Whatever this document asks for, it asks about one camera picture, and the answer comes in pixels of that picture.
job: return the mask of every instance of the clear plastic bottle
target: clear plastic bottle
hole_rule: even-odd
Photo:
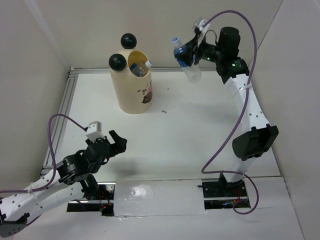
[[[139,63],[134,63],[130,67],[131,72],[137,76],[137,77],[144,77],[149,69],[152,67],[152,62],[151,61],[146,61],[145,63],[139,62]]]
[[[172,40],[174,46],[174,54],[183,52],[184,48],[182,47],[182,43],[178,37],[175,37]],[[177,60],[185,75],[187,76],[190,83],[197,83],[201,79],[201,70],[197,65],[192,64],[192,66],[188,66],[183,61]]]

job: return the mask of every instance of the white panel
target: white panel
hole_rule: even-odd
[[[204,214],[204,193],[198,185],[202,185],[201,180],[117,182],[114,192],[114,215]]]
[[[39,177],[68,71],[23,0],[0,1],[0,182]]]
[[[249,215],[212,209],[189,216],[105,217],[98,212],[66,212],[67,206],[62,205],[43,214],[14,240],[303,240],[294,208],[277,203],[286,187],[278,187],[279,182],[271,179],[256,181],[260,192],[265,193],[263,198],[271,201],[269,207]]]
[[[131,115],[119,108],[109,73],[79,75],[70,117],[84,126],[100,121],[103,134],[115,130],[128,140],[126,152],[111,158],[94,175],[97,181],[218,177],[203,175],[201,169],[239,117],[221,78],[216,72],[203,72],[202,80],[191,84],[183,72],[153,72],[152,85],[151,107]],[[85,140],[83,131],[68,122],[57,159],[86,148]],[[230,142],[208,170],[223,170],[233,159]],[[279,176],[272,151],[254,161],[248,174]]]
[[[285,0],[258,51],[253,84],[306,240],[319,239],[320,7]]]
[[[223,10],[238,10],[252,22],[258,43],[267,32],[282,0],[37,0],[54,38],[72,67],[106,68],[109,57],[120,50],[120,38],[133,33],[137,48],[155,67],[178,66],[171,40],[189,41],[198,17],[209,19]],[[212,23],[240,30],[240,56],[253,57],[253,40],[239,16],[227,14]],[[208,33],[214,43],[214,35]]]

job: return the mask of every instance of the printed cartoon character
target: printed cartoon character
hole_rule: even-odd
[[[149,83],[147,83],[146,88],[142,90],[142,95],[144,95],[143,100],[142,100],[143,104],[150,103],[152,100],[152,81],[150,81],[150,86],[147,91],[148,85],[149,85]]]

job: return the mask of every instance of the white table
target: white table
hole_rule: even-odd
[[[200,170],[225,140],[238,117],[219,76],[215,72],[203,72],[201,82],[191,84],[183,72],[154,72],[152,83],[154,99],[150,109],[143,114],[129,115],[119,109],[108,73],[81,74],[69,115],[83,125],[101,121],[105,134],[114,129],[128,139],[127,151],[101,167],[95,174],[97,181],[141,181],[141,185],[156,186],[157,181],[149,180],[173,180],[168,184],[171,189],[161,196],[138,202],[136,206],[142,212],[138,208],[128,209],[128,214],[131,210],[134,213],[131,217],[66,212],[67,204],[64,204],[43,214],[15,235],[14,240],[303,240],[272,151],[257,159],[248,172],[255,176],[260,193],[258,208],[249,215],[238,215],[232,209],[204,210],[197,192],[201,189],[190,189],[199,180],[175,181],[217,177],[203,175]],[[82,130],[68,123],[57,159],[85,148],[85,139]],[[229,144],[209,169],[224,169],[232,155]],[[247,179],[245,184],[253,206],[254,189]],[[117,199],[125,201],[130,194],[121,189],[118,193],[116,203]],[[186,194],[192,194],[192,204],[186,201]],[[151,207],[154,203],[159,203],[158,209]],[[156,215],[140,217],[139,213]]]
[[[205,71],[197,84],[183,72],[152,73],[153,103],[142,114],[118,106],[109,73],[80,74],[69,116],[82,125],[102,122],[102,132],[115,130],[128,140],[125,153],[111,158],[94,176],[98,182],[117,180],[178,180],[217,177],[201,168],[220,147],[238,119],[227,88],[216,72]],[[85,149],[85,135],[68,122],[57,159]],[[208,170],[233,163],[231,142]],[[257,159],[248,174],[280,176],[272,150]]]

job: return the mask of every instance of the white bottle cap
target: white bottle cap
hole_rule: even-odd
[[[148,60],[145,62],[145,65],[150,69],[152,67],[152,62]]]
[[[178,37],[175,37],[174,39],[172,39],[172,43],[175,48],[180,47],[182,45],[180,38]]]

